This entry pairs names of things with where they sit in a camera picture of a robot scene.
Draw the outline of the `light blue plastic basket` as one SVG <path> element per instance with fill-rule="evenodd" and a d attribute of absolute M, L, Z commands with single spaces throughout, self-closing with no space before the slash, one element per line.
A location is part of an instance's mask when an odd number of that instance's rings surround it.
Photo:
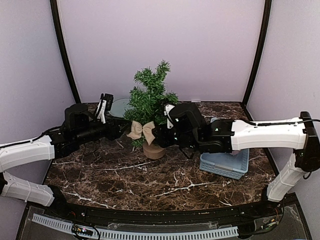
<path fill-rule="evenodd" d="M 239 180 L 249 168 L 249 149 L 257 130 L 244 120 L 212 118 L 210 133 L 200 141 L 199 168 L 203 171 Z"/>

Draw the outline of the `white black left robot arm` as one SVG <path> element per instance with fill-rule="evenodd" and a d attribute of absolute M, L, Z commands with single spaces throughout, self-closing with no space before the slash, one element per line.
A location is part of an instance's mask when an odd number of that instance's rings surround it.
<path fill-rule="evenodd" d="M 0 195 L 25 202 L 33 202 L 51 210 L 60 218 L 67 218 L 70 206 L 61 190 L 54 185 L 41 185 L 8 173 L 17 166 L 44 160 L 65 158 L 78 151 L 84 144 L 106 138 L 120 138 L 129 121 L 106 116 L 104 106 L 97 113 L 89 112 L 84 103 L 76 103 L 64 111 L 64 122 L 40 136 L 0 147 Z"/>

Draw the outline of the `brown gingerbread ornament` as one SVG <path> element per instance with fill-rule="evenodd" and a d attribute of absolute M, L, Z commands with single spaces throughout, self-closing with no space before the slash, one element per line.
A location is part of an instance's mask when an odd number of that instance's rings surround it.
<path fill-rule="evenodd" d="M 130 133 L 126 136 L 131 138 L 132 140 L 138 140 L 142 136 L 144 136 L 147 144 L 150 146 L 156 138 L 152 132 L 154 128 L 155 124 L 153 121 L 142 125 L 138 121 L 133 120 L 131 123 Z"/>

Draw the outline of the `small green christmas tree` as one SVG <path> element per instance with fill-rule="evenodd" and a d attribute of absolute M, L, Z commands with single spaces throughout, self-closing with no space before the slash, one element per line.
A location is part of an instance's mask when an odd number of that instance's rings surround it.
<path fill-rule="evenodd" d="M 124 114 L 126 120 L 131 123 L 137 121 L 142 125 L 153 121 L 155 127 L 156 125 L 167 124 L 167 119 L 164 116 L 164 105 L 178 102 L 176 93 L 167 92 L 166 89 L 165 79 L 170 71 L 170 63 L 162 60 L 155 70 L 145 67 L 135 73 L 133 80 L 136 86 L 129 92 L 131 109 Z M 141 148 L 144 155 L 151 160 L 158 160 L 166 153 L 166 148 L 160 147 L 154 141 L 151 145 L 148 145 L 144 136 L 137 140 L 131 139 L 131 144 L 135 148 Z"/>

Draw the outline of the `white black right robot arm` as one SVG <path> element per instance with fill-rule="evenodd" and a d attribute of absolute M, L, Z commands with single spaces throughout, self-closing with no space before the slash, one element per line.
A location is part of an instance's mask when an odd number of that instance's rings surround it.
<path fill-rule="evenodd" d="M 286 165 L 268 184 L 265 198 L 255 205 L 255 213 L 266 217 L 291 188 L 320 168 L 320 140 L 314 127 L 316 119 L 302 111 L 298 117 L 273 121 L 217 119 L 207 123 L 195 103 L 167 104 L 165 124 L 152 129 L 162 148 L 177 145 L 199 153 L 232 153 L 254 148 L 292 149 Z"/>

